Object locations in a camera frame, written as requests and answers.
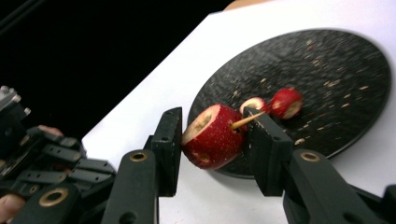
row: toothpick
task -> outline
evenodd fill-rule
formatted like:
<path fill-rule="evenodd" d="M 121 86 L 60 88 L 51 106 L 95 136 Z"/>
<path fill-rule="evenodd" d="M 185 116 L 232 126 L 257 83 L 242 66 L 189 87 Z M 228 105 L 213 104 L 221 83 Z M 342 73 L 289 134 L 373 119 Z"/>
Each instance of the toothpick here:
<path fill-rule="evenodd" d="M 255 118 L 257 118 L 258 116 L 262 115 L 263 113 L 265 113 L 265 112 L 261 112 L 261 113 L 255 114 L 255 115 L 250 116 L 250 117 L 247 117 L 247 118 L 245 118 L 245 119 L 240 119 L 240 120 L 238 120 L 237 122 L 233 123 L 233 124 L 230 126 L 230 129 L 231 129 L 231 130 L 235 130 L 235 129 L 237 129 L 237 128 L 240 128 L 241 126 L 243 126 L 243 125 L 245 125 L 245 124 L 251 122 L 252 120 L 254 120 Z"/>

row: small red fruit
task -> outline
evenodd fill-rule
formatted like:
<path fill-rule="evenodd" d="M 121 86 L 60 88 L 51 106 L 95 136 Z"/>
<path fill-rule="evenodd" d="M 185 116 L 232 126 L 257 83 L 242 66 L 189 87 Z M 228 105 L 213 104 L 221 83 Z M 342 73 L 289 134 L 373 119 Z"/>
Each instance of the small red fruit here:
<path fill-rule="evenodd" d="M 270 103 L 271 113 L 281 119 L 291 119 L 303 107 L 303 96 L 294 88 L 279 90 Z"/>
<path fill-rule="evenodd" d="M 244 114 L 245 106 L 255 108 L 267 114 L 270 113 L 270 108 L 268 104 L 261 97 L 257 97 L 257 96 L 252 97 L 250 99 L 247 99 L 244 103 L 242 103 L 241 106 L 239 107 L 239 112 L 241 112 L 241 114 Z"/>
<path fill-rule="evenodd" d="M 230 128 L 241 118 L 240 113 L 227 105 L 210 106 L 182 134 L 183 153 L 201 169 L 219 169 L 242 151 L 245 133 Z"/>

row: apple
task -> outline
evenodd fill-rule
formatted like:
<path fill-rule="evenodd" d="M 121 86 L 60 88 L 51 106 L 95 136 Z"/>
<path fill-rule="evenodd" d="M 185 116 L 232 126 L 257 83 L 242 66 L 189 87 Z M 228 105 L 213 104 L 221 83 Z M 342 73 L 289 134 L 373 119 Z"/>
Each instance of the apple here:
<path fill-rule="evenodd" d="M 227 105 L 215 104 L 205 109 L 181 136 L 183 153 L 195 166 L 216 170 L 232 161 L 242 151 L 245 132 L 231 125 L 242 115 Z"/>
<path fill-rule="evenodd" d="M 303 96 L 293 87 L 279 90 L 271 100 L 271 114 L 280 119 L 291 119 L 303 107 Z"/>
<path fill-rule="evenodd" d="M 270 108 L 268 104 L 264 101 L 264 99 L 258 96 L 249 98 L 241 104 L 241 106 L 239 107 L 239 112 L 241 112 L 241 114 L 244 114 L 245 106 L 255 108 L 257 110 L 270 114 Z"/>

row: white table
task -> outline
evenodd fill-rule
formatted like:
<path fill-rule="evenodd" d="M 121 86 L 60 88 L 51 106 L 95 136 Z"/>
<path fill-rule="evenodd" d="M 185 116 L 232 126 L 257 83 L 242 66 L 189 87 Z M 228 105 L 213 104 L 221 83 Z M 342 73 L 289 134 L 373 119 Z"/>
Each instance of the white table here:
<path fill-rule="evenodd" d="M 141 149 L 154 134 L 163 111 L 174 107 L 183 108 L 184 130 L 193 99 L 223 64 L 263 40 L 310 28 L 361 34 L 384 50 L 394 69 L 394 0 L 276 0 L 213 13 L 83 138 L 88 156 L 118 167 L 125 153 Z M 395 108 L 392 91 L 374 127 L 331 159 L 348 183 L 378 196 L 388 184 L 396 183 Z M 282 199 L 263 197 L 254 180 L 200 170 L 182 155 L 177 195 L 160 198 L 160 222 L 276 224 L 287 220 Z"/>

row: apple piece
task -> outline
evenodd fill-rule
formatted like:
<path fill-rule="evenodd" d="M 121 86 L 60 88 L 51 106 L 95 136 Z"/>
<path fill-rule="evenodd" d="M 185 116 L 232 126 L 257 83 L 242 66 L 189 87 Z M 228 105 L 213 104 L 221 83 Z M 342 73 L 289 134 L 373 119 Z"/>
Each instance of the apple piece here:
<path fill-rule="evenodd" d="M 270 114 L 270 107 L 268 106 L 268 104 L 265 102 L 264 99 L 258 96 L 249 98 L 244 103 L 241 104 L 241 106 L 239 107 L 239 112 L 241 112 L 241 114 L 244 114 L 245 106 L 255 108 L 257 110 Z"/>
<path fill-rule="evenodd" d="M 241 118 L 238 111 L 227 105 L 215 104 L 208 107 L 182 134 L 183 153 L 201 169 L 219 169 L 242 151 L 245 132 L 230 128 Z"/>
<path fill-rule="evenodd" d="M 275 117 L 291 119 L 303 107 L 303 96 L 294 88 L 284 88 L 274 95 L 270 107 Z"/>

